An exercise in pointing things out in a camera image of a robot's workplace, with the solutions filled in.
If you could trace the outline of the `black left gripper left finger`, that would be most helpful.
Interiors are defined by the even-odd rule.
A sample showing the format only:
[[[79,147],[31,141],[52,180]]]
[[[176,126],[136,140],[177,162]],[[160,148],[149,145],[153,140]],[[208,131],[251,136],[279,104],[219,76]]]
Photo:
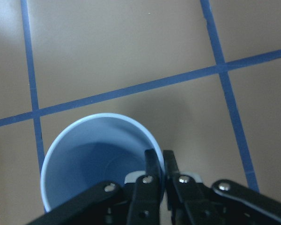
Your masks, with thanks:
[[[145,162],[145,174],[138,177],[134,185],[128,225],[160,224],[161,168],[154,149],[145,151]]]

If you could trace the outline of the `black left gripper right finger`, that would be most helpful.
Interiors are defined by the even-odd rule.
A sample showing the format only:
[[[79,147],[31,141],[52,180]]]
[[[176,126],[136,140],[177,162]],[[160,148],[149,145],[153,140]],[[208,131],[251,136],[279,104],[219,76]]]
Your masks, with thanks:
[[[174,225],[214,225],[215,208],[202,183],[180,172],[174,152],[163,151],[166,194]]]

